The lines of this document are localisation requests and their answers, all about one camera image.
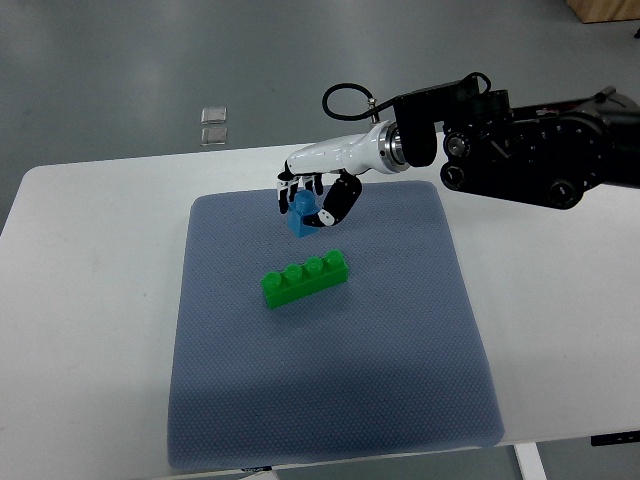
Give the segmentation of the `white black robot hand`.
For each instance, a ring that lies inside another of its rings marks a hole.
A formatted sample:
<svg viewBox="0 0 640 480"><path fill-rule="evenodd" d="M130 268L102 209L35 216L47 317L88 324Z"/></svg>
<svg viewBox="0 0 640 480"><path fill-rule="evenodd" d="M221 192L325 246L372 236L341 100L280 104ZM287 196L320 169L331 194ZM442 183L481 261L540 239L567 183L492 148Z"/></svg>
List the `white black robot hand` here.
<svg viewBox="0 0 640 480"><path fill-rule="evenodd" d="M280 212L285 214L299 187L324 195L323 205L302 223L317 228L340 223L362 192L361 174L405 171L397 125L384 121L362 135L349 135L319 142L292 153L277 176Z"/></svg>

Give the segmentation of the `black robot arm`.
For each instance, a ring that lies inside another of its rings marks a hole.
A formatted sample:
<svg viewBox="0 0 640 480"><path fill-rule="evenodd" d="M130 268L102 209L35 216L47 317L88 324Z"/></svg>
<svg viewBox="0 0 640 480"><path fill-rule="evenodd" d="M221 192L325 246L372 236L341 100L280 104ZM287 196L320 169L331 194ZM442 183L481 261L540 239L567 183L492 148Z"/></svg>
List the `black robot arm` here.
<svg viewBox="0 0 640 480"><path fill-rule="evenodd" d="M639 106L609 86L574 100L513 108L473 72L391 101L412 167L447 160L453 191L566 210L601 184L639 185Z"/></svg>

